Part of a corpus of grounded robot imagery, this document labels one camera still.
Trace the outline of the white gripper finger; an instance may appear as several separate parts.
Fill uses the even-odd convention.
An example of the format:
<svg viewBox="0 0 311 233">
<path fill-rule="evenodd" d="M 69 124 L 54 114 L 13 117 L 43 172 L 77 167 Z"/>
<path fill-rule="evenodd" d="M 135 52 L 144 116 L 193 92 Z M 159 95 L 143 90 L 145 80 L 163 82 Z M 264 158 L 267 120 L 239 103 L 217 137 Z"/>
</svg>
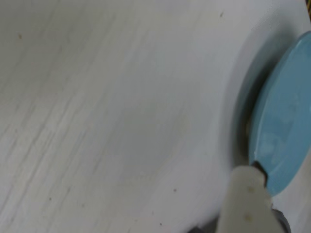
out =
<svg viewBox="0 0 311 233">
<path fill-rule="evenodd" d="M 270 233 L 272 213 L 258 165 L 238 166 L 230 177 L 217 224 L 218 233 Z"/>
</svg>

